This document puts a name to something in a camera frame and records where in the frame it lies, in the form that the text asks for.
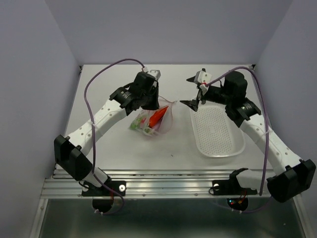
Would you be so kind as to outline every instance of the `screw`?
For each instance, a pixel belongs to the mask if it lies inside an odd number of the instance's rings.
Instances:
[[[218,191],[219,190],[219,184],[218,183],[215,183],[215,184],[213,184],[213,186],[212,186],[213,188],[214,188],[214,190],[216,190],[216,191]]]
[[[122,184],[119,186],[119,191],[124,192],[125,191],[125,186]]]

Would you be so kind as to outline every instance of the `orange object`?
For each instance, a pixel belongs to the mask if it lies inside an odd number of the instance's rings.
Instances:
[[[156,125],[156,123],[158,123],[158,121],[164,116],[164,114],[167,111],[168,106],[158,109],[153,116],[150,117],[149,120],[149,128],[152,128],[153,126]]]
[[[244,199],[246,198],[246,196],[247,196],[247,191],[244,190],[244,197],[243,197],[242,200],[238,201],[238,203],[241,204],[241,203],[244,201]]]

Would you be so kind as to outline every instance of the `red object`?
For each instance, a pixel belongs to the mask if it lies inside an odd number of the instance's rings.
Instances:
[[[152,128],[153,126],[156,125],[156,123],[158,123],[158,121],[164,116],[164,114],[167,111],[168,106],[158,109],[153,116],[150,117],[149,120],[149,127]]]

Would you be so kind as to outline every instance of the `cable tie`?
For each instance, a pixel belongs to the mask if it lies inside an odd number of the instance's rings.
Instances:
[[[103,135],[104,135],[104,134],[102,134],[102,133],[101,133],[101,130],[99,130],[99,127],[98,127],[96,124],[94,124],[91,120],[90,120],[90,121],[88,121],[88,124],[93,125],[93,126],[94,126],[94,128],[95,128],[95,131],[97,130],[97,131],[98,131],[98,133],[99,133],[101,136],[103,136]]]
[[[260,135],[259,136],[259,138],[258,138],[258,140],[257,141],[255,141],[255,144],[257,144],[258,142],[259,142],[259,140],[263,137],[263,136],[265,136],[266,134],[268,134],[268,133],[271,133],[271,132],[273,132],[273,130],[267,130],[265,133],[263,133],[262,135]]]

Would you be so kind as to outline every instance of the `metal frame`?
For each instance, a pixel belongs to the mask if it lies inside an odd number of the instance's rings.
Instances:
[[[40,236],[47,205],[48,199],[40,199],[39,206],[33,221],[30,238],[38,238]]]
[[[158,198],[220,198],[208,193],[214,179],[227,179],[230,170],[179,170],[179,171],[105,171],[113,180],[127,181],[125,199]],[[81,196],[82,187],[64,170],[56,169],[52,178],[45,180],[39,207],[33,223],[30,238],[38,238],[41,231],[48,199],[91,199]],[[300,195],[293,198],[304,235],[314,237],[314,230],[309,221]]]

